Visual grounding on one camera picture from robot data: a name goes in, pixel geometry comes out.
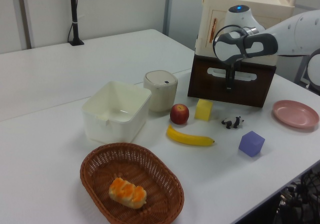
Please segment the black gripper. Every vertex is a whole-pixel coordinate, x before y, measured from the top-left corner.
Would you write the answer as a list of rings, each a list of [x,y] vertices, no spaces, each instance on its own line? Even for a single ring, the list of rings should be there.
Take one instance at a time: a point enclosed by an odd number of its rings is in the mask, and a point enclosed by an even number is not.
[[[236,71],[236,61],[226,62],[225,88],[227,92],[231,92],[234,85],[234,75]]]

